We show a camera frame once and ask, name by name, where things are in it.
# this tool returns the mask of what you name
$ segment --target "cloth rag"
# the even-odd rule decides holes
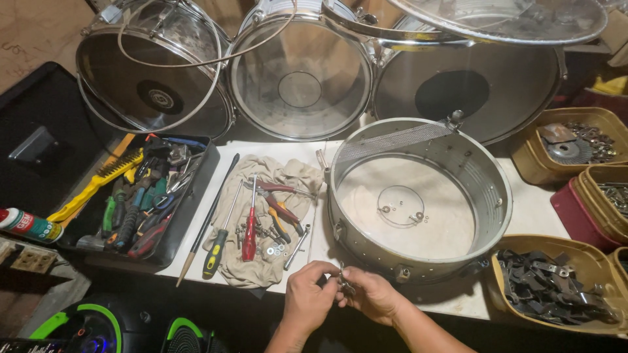
[[[217,211],[212,220],[214,229],[203,243],[203,249],[211,250],[218,230],[225,225],[238,184],[240,184],[241,180],[248,181],[249,177],[253,176],[253,173],[257,173],[258,180],[288,185],[310,192],[312,195],[316,195],[323,184],[323,172],[321,170],[298,160],[289,160],[286,166],[283,166],[274,158],[268,156],[247,155],[243,157],[236,164],[222,189]],[[268,287],[279,283],[283,275],[283,264],[288,258],[284,253],[290,255],[299,239],[295,228],[281,219],[280,222],[291,239],[289,244],[285,244],[284,251],[279,256],[269,255],[266,249],[273,247],[274,240],[270,237],[263,238],[258,234],[256,244],[261,252],[258,251],[255,254],[253,261],[243,262],[242,250],[237,248],[235,229],[238,225],[246,223],[251,209],[251,196],[252,190],[242,186],[226,227],[229,235],[225,241],[222,259],[218,268],[218,271],[227,283],[238,288]],[[310,205],[313,204],[312,199],[294,193],[275,191],[273,196],[278,202],[285,202],[286,208],[292,211],[299,219],[304,218]],[[268,214],[268,203],[260,194],[257,194],[255,198],[255,215],[259,217],[262,228],[269,229],[273,226],[273,219]]]

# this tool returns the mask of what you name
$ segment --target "human hand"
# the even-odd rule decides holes
[[[355,295],[345,296],[341,291],[336,293],[341,308],[348,305],[377,323],[392,326],[399,309],[407,304],[412,305],[378,274],[349,266],[342,271],[342,275],[354,285]]]
[[[316,283],[325,273],[332,277],[321,289]],[[286,305],[281,324],[295,335],[306,338],[321,326],[340,289],[339,274],[338,267],[325,261],[312,261],[293,273],[286,285]]]

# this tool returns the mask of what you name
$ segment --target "red plastic container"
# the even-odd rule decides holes
[[[605,254],[613,252],[621,244],[602,233],[573,189],[574,179],[549,198],[554,210],[573,240],[591,244]]]

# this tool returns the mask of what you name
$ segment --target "wooden drumstick tip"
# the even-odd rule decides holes
[[[185,259],[185,263],[183,264],[183,268],[181,269],[181,274],[179,274],[179,280],[176,282],[177,288],[179,288],[179,285],[181,284],[181,281],[183,281],[185,274],[188,273],[190,265],[192,264],[192,260],[194,260],[194,255],[196,255],[196,253],[189,253],[188,258]]]

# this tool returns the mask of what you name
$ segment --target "white table surface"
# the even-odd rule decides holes
[[[339,136],[344,139],[349,132]],[[286,163],[292,158],[296,158],[311,166],[319,167],[316,159],[316,150],[322,149],[328,163],[333,159],[333,155],[342,143],[339,141],[318,141],[311,143],[287,143],[281,140],[260,135],[254,127],[244,123],[237,132],[237,137],[246,136],[246,141],[234,140],[229,134],[223,139],[228,141],[222,146],[218,146],[220,152],[220,162],[216,168],[202,202],[190,223],[190,226],[183,238],[179,250],[173,262],[167,268],[155,268],[152,266],[138,265],[123,261],[111,261],[88,256],[86,263],[96,266],[125,269],[128,271],[140,271],[154,273],[159,276],[169,276],[177,278],[181,273],[183,263],[190,252],[205,216],[214,201],[218,188],[224,179],[231,160],[236,153],[243,157],[248,154],[259,156],[271,156],[281,163]],[[516,167],[512,164],[505,143],[497,143],[489,146],[489,151],[497,158],[511,184],[514,207],[512,219],[506,234],[546,234],[557,237],[569,238],[567,231],[563,227],[560,219],[550,204],[550,197],[555,190],[552,188],[541,188],[529,185],[521,180]],[[270,286],[269,291],[285,293],[286,279],[291,273],[298,271],[306,263],[314,260],[330,261],[339,265],[344,261],[345,265],[352,264],[352,256],[347,254],[342,247],[333,239],[333,233],[325,214],[324,203],[326,201],[327,186],[323,184],[318,198],[313,202],[309,212],[303,219],[303,223],[310,223],[312,231],[310,239],[303,244],[304,253],[299,253],[289,271],[284,272],[282,281]],[[212,283],[216,285],[227,285],[225,279],[219,272],[211,279],[205,280],[202,277],[202,262],[207,255],[207,251],[202,247],[198,250],[194,262],[190,267],[186,280]],[[485,320],[499,320],[503,314],[497,312],[490,299],[485,295],[483,275],[469,276],[464,279],[456,279],[437,285],[430,286],[403,286],[402,293],[415,303],[420,309],[427,312],[446,313],[461,315],[465,317],[480,318]]]

